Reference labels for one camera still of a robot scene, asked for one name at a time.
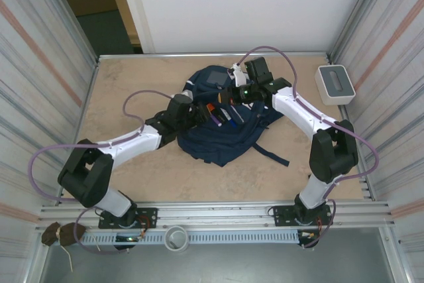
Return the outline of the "orange black highlighter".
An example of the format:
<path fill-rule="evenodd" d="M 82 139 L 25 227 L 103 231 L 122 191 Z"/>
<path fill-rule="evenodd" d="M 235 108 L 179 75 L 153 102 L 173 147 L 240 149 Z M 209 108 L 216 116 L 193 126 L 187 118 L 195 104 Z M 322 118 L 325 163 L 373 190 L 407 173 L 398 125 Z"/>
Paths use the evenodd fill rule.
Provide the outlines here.
<path fill-rule="evenodd" d="M 224 124 L 224 123 L 227 123 L 227 122 L 230 121 L 227 118 L 227 116 L 224 115 L 224 113 L 222 111 L 220 111 L 219 109 L 217 109 L 213 104 L 208 103 L 207 108 L 208 108 L 210 114 L 212 114 L 221 124 Z"/>

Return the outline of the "blue white pen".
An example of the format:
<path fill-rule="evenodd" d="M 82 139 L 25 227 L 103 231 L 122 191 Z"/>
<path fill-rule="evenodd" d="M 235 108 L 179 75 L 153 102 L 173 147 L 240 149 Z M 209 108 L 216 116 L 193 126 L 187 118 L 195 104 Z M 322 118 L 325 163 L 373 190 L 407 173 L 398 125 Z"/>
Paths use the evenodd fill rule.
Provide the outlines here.
<path fill-rule="evenodd" d="M 233 114 L 235 115 L 235 118 L 236 118 L 235 121 L 239 125 L 244 125 L 245 124 L 244 119 L 242 118 L 241 114 L 237 111 L 236 107 L 231 105 L 230 108 L 231 108 L 231 111 L 233 112 Z"/>

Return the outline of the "navy blue student backpack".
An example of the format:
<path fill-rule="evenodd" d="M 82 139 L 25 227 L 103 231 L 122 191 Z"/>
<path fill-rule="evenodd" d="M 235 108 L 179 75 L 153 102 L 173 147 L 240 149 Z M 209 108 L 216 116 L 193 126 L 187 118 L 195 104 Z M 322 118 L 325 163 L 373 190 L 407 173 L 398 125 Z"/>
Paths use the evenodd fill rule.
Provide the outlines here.
<path fill-rule="evenodd" d="M 235 121 L 231 105 L 218 102 L 218 93 L 231 84 L 233 81 L 227 69 L 214 65 L 195 72 L 186 81 L 184 89 L 192 92 L 195 102 L 213 104 L 230 121 L 218 127 L 210 119 L 205 124 L 180 133 L 177 137 L 180 148 L 194 159 L 202 159 L 205 163 L 214 163 L 220 167 L 240 157 L 250 148 L 285 167 L 289 166 L 288 160 L 265 150 L 257 143 L 268 126 L 283 115 L 260 101 L 234 105 L 245 122 L 244 125 L 239 125 Z"/>

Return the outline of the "aluminium table edge bar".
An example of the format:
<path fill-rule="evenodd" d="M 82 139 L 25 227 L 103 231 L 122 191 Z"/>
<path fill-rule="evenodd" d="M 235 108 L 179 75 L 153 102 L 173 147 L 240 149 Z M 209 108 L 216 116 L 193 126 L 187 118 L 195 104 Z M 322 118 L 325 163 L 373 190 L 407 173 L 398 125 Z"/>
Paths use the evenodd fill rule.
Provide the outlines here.
<path fill-rule="evenodd" d="M 98 57 L 98 61 L 110 59 L 126 59 L 126 58 L 193 58 L 193 57 L 230 57 L 237 62 L 245 55 L 242 52 L 206 52 L 206 53 L 167 53 L 167 54 L 103 54 Z M 286 52 L 289 58 L 294 56 L 318 56 L 328 60 L 328 54 L 324 51 L 297 51 Z"/>

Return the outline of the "white grey box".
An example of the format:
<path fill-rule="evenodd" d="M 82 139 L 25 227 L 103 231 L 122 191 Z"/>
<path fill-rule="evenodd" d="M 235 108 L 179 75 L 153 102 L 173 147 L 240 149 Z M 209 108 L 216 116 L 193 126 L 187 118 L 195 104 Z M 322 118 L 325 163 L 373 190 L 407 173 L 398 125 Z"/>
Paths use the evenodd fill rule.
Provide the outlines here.
<path fill-rule="evenodd" d="M 315 73 L 315 83 L 325 105 L 348 105 L 356 96 L 343 65 L 319 66 Z"/>

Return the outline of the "white round cup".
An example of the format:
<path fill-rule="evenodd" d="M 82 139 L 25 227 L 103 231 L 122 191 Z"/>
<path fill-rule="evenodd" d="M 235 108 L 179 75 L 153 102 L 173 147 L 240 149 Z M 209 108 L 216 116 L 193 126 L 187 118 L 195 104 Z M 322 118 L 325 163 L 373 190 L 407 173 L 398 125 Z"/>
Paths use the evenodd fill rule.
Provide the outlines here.
<path fill-rule="evenodd" d="M 188 248 L 189 235 L 183 227 L 174 225 L 165 232 L 164 245 L 169 251 L 183 252 Z"/>

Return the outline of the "cream door frame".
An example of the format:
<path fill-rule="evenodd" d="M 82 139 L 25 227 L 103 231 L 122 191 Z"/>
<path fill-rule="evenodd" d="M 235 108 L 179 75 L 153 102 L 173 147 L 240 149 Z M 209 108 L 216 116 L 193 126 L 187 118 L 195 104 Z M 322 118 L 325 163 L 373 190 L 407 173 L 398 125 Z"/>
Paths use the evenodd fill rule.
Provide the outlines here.
<path fill-rule="evenodd" d="M 145 54 L 156 53 L 142 0 L 115 0 L 125 30 L 133 46 L 139 46 Z"/>

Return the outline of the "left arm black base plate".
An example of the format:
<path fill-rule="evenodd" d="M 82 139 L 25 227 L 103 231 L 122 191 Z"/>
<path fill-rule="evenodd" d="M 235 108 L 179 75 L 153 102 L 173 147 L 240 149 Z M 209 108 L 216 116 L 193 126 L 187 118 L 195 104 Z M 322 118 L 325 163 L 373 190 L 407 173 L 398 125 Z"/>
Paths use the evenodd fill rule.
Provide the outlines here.
<path fill-rule="evenodd" d="M 101 212 L 100 229 L 154 229 L 158 220 L 158 209 L 154 207 L 133 208 L 117 217 L 108 211 Z"/>

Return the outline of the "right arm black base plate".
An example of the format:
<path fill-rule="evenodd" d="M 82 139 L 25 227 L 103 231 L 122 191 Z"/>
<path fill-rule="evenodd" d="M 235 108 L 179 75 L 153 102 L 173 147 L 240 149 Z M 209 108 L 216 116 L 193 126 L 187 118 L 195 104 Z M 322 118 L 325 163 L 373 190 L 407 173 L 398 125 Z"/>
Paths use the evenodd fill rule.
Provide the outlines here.
<path fill-rule="evenodd" d="M 327 225 L 332 216 L 331 208 L 323 203 L 314 209 L 307 209 L 302 203 L 279 205 L 272 208 L 274 223 L 277 227 L 311 227 L 317 226 L 318 220 Z"/>

